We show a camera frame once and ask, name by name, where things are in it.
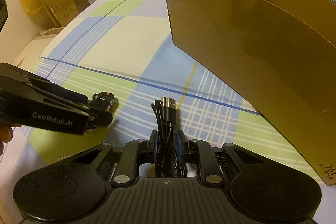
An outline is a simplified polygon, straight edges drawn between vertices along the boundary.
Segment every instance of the black toy car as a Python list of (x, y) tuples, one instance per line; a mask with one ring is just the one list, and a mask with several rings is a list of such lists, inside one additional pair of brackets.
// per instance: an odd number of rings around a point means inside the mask
[[(98, 108), (100, 110), (109, 111), (110, 107), (114, 104), (114, 94), (109, 92), (95, 93), (92, 96), (92, 100), (89, 102), (90, 106)], [(96, 125), (92, 125), (86, 129), (87, 132), (92, 132), (97, 128)]]

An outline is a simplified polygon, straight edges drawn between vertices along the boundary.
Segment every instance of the round pad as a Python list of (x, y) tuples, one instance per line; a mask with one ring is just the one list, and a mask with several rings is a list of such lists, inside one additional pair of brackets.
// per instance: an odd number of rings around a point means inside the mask
[(72, 194), (76, 187), (77, 183), (73, 179), (65, 176), (55, 176), (42, 180), (37, 189), (46, 198), (63, 198)]
[(235, 177), (230, 196), (246, 215), (262, 222), (296, 222), (312, 217), (319, 206), (319, 185), (289, 167), (252, 164)]

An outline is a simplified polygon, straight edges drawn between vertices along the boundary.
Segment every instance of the blue stripe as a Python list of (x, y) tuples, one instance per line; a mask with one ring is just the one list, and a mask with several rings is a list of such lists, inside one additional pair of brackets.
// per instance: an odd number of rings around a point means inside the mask
[[(123, 2), (121, 2), (120, 4), (118, 4), (116, 7), (114, 7), (110, 12), (112, 12), (115, 8), (117, 8), (118, 6), (120, 6), (122, 3), (124, 3), (126, 0), (124, 0)], [(68, 52), (71, 52), (71, 50), (73, 49), (73, 47), (76, 45), (76, 43), (78, 41), (81, 41), (81, 38), (84, 37), (84, 42), (85, 42), (85, 37), (88, 35), (88, 32), (94, 28), (97, 27), (97, 24), (100, 23), (101, 20), (103, 20), (105, 17), (107, 17), (106, 14), (103, 17), (88, 17), (86, 19), (84, 19), (78, 26), (76, 26), (55, 48), (54, 50), (48, 55), (48, 58), (50, 58), (50, 60), (52, 59), (60, 59), (62, 60)], [(115, 24), (117, 24), (123, 17), (121, 16), (117, 16), (117, 20), (112, 20), (112, 23), (110, 23), (110, 25), (108, 26), (109, 28), (105, 28), (104, 32), (101, 36), (99, 36), (99, 39), (105, 35)], [(61, 58), (58, 57), (58, 55), (61, 55), (62, 52), (64, 52), (64, 50), (66, 49), (67, 44), (70, 43), (70, 47), (65, 51), (65, 53), (62, 55)]]
[(204, 100), (204, 101), (207, 101), (207, 102), (210, 102), (210, 103), (215, 103), (215, 104), (218, 104), (218, 105), (227, 106), (227, 107), (230, 107), (230, 108), (233, 108), (233, 109), (238, 109), (238, 110), (241, 110), (241, 111), (244, 111), (244, 112), (248, 112), (248, 113), (251, 113), (251, 114), (260, 115), (256, 111), (252, 111), (252, 110), (245, 109), (245, 108), (242, 108), (242, 107), (238, 107), (238, 106), (222, 103), (222, 102), (219, 102), (219, 101), (216, 101), (216, 100), (211, 100), (211, 99), (208, 99), (208, 98), (205, 98), (205, 97), (201, 97), (201, 96), (197, 96), (197, 95), (193, 95), (193, 94), (190, 94), (190, 93), (186, 93), (186, 92), (181, 92), (181, 91), (178, 91), (178, 90), (173, 90), (173, 89), (165, 88), (165, 87), (162, 87), (162, 86), (159, 86), (159, 85), (149, 84), (149, 83), (146, 83), (146, 82), (138, 81), (138, 80), (127, 78), (127, 77), (120, 76), (120, 75), (115, 75), (115, 74), (108, 73), (108, 72), (105, 72), (105, 71), (100, 71), (100, 70), (95, 70), (95, 69), (91, 69), (91, 68), (86, 68), (86, 67), (79, 66), (79, 65), (76, 65), (76, 64), (71, 64), (71, 63), (68, 63), (68, 62), (64, 62), (64, 61), (61, 61), (61, 60), (54, 60), (54, 59), (51, 59), (51, 58), (48, 58), (48, 57), (42, 57), (42, 56), (41, 56), (41, 58), (44, 58), (44, 59), (47, 59), (47, 60), (57, 61), (57, 62), (60, 62), (60, 63), (63, 63), (63, 64), (71, 65), (71, 66), (74, 66), (74, 67), (77, 67), (77, 68), (81, 68), (81, 69), (85, 69), (85, 70), (89, 70), (89, 71), (93, 71), (93, 72), (102, 73), (104, 75), (113, 76), (113, 77), (120, 78), (120, 79), (123, 79), (123, 80), (131, 81), (131, 82), (134, 82), (134, 83), (138, 83), (138, 84), (142, 84), (142, 85), (146, 85), (146, 86), (151, 86), (153, 88), (157, 88), (157, 89), (160, 89), (160, 90), (165, 90), (165, 91), (168, 91), (168, 92), (173, 92), (173, 93), (176, 93), (176, 94), (192, 97), (192, 98), (195, 98), (195, 99)]
[(96, 43), (121, 19), (123, 19), (122, 16), (109, 16), (102, 18), (95, 24), (95, 27), (91, 30), (91, 32), (86, 32), (85, 35), (83, 35), (75, 44), (73, 44), (69, 51), (61, 58), (61, 60), (70, 62), (72, 64), (78, 64), (90, 51), (90, 49), (96, 45)]

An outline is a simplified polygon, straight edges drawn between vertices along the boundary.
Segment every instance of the usb cable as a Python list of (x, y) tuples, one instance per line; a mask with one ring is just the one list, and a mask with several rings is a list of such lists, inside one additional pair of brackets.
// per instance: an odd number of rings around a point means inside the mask
[(155, 164), (157, 177), (186, 177), (185, 164), (178, 161), (174, 146), (174, 125), (176, 125), (176, 102), (169, 97), (161, 97), (151, 104), (157, 120), (160, 147)]

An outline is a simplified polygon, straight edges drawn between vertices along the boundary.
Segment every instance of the plaid tablecloth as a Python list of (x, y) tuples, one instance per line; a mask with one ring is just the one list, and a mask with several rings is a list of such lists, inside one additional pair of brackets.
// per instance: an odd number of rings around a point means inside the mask
[(161, 96), (176, 100), (179, 127), (188, 138), (214, 146), (233, 142), (312, 176), (323, 192), (314, 219), (336, 223), (336, 186), (323, 184), (245, 99), (174, 46), (166, 0), (98, 0), (53, 40), (31, 71), (88, 97), (114, 93), (114, 120), (110, 127), (84, 136), (15, 129), (0, 157), (0, 215), (5, 224), (22, 219), (12, 198), (20, 177), (101, 142), (123, 146), (148, 138), (157, 127), (150, 104)]

